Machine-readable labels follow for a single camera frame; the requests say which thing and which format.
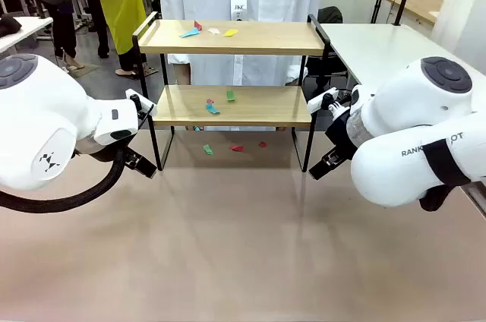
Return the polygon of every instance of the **wooden shelf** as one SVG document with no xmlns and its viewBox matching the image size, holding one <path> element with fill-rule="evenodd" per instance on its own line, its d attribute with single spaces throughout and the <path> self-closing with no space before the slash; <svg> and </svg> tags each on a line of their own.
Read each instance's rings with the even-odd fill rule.
<svg viewBox="0 0 486 322">
<path fill-rule="evenodd" d="M 402 3 L 402 0 L 387 1 L 397 5 Z M 442 3 L 443 0 L 407 0 L 405 10 L 434 25 L 437 18 L 431 12 L 439 12 L 442 8 Z"/>
<path fill-rule="evenodd" d="M 236 101 L 228 102 L 227 90 Z M 207 100 L 221 113 L 210 114 Z M 311 115 L 300 87 L 169 85 L 158 103 L 156 125 L 272 126 L 309 128 Z"/>
<path fill-rule="evenodd" d="M 304 22 L 200 21 L 196 36 L 179 35 L 194 28 L 194 21 L 157 20 L 139 39 L 146 54 L 316 55 L 324 44 L 311 24 Z M 211 27 L 221 31 L 213 35 Z M 238 33 L 224 37 L 230 29 Z"/>
</svg>

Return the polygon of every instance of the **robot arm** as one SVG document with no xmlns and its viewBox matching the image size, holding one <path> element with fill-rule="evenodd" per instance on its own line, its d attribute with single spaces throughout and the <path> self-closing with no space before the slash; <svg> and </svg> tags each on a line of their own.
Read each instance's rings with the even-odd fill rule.
<svg viewBox="0 0 486 322">
<path fill-rule="evenodd" d="M 64 171 L 74 154 L 113 161 L 106 179 L 64 205 L 65 199 L 35 204 L 5 193 L 0 205 L 24 211 L 38 210 L 38 205 L 46 212 L 67 210 L 111 188 L 125 166 L 151 178 L 155 166 L 128 148 L 139 121 L 149 114 L 156 114 L 156 106 L 133 90 L 127 91 L 127 99 L 93 99 L 43 57 L 13 55 L 0 61 L 0 186 L 41 188 Z"/>
<path fill-rule="evenodd" d="M 351 108 L 335 113 L 336 145 L 310 173 L 315 179 L 352 160 L 352 179 L 369 201 L 394 207 L 420 200 L 437 210 L 456 186 L 486 175 L 486 131 L 472 113 L 472 81 L 458 64 L 425 58 L 376 94 L 357 86 Z"/>
</svg>

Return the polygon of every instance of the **yellow paper scrap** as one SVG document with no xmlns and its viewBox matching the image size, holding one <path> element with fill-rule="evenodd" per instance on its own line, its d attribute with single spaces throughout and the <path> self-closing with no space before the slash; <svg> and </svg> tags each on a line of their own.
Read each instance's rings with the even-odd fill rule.
<svg viewBox="0 0 486 322">
<path fill-rule="evenodd" d="M 234 36 L 237 32 L 238 32 L 238 30 L 235 30 L 235 29 L 233 29 L 233 30 L 227 30 L 225 32 L 225 36 L 226 37 L 231 37 L 231 36 Z"/>
</svg>

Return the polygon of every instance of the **shelf leg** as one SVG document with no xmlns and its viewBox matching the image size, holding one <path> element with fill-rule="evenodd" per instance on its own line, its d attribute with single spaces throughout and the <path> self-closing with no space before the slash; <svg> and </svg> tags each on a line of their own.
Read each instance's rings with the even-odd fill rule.
<svg viewBox="0 0 486 322">
<path fill-rule="evenodd" d="M 160 64 L 162 65 L 162 79 L 164 80 L 164 85 L 169 85 L 169 77 L 167 76 L 166 56 L 164 54 L 160 54 Z"/>
<path fill-rule="evenodd" d="M 174 127 L 171 126 L 170 137 L 167 140 L 166 148 L 164 149 L 164 153 L 162 154 L 162 165 L 160 167 L 160 171 L 162 171 L 166 167 L 167 157 L 169 156 L 170 146 L 172 145 L 172 140 L 174 139 Z"/>
<path fill-rule="evenodd" d="M 312 115 L 311 130 L 309 131 L 309 138 L 307 140 L 307 148 L 305 149 L 304 165 L 302 166 L 302 172 L 307 172 L 309 166 L 309 158 L 311 157 L 312 141 L 314 140 L 314 132 L 316 129 L 317 113 Z"/>
<path fill-rule="evenodd" d="M 305 61 L 307 60 L 307 56 L 302 56 L 301 61 L 301 73 L 298 76 L 298 85 L 301 87 L 304 83 L 304 70 L 305 70 Z"/>
<path fill-rule="evenodd" d="M 302 163 L 301 157 L 298 154 L 298 139 L 295 133 L 295 128 L 292 128 L 292 139 L 294 140 L 295 152 L 297 153 L 298 164 L 301 167 L 302 172 L 307 172 L 309 166 L 309 158 L 311 157 L 312 142 L 314 140 L 314 132 L 316 129 L 317 113 L 312 115 L 311 129 L 309 131 L 309 137 L 307 140 L 307 148 L 305 149 L 304 162 Z"/>
<path fill-rule="evenodd" d="M 149 98 L 147 82 L 145 81 L 144 64 L 142 63 L 142 55 L 140 54 L 140 48 L 138 47 L 138 43 L 134 43 L 134 50 L 135 50 L 135 56 L 137 57 L 138 76 L 140 77 L 140 85 L 142 86 L 142 95 L 145 98 Z M 159 145 L 157 143 L 155 127 L 153 126 L 153 119 L 151 115 L 149 115 L 148 122 L 149 122 L 150 137 L 152 138 L 152 146 L 155 155 L 155 161 L 157 164 L 157 169 L 159 171 L 162 171 L 163 167 L 160 161 Z"/>
</svg>

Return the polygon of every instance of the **red paper scrap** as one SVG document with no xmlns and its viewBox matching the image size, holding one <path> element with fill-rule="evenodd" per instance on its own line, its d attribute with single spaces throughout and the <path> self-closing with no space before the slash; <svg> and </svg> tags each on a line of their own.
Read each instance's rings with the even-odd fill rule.
<svg viewBox="0 0 486 322">
<path fill-rule="evenodd" d="M 242 153 L 245 150 L 243 146 L 231 146 L 230 149 L 237 153 Z"/>
</svg>

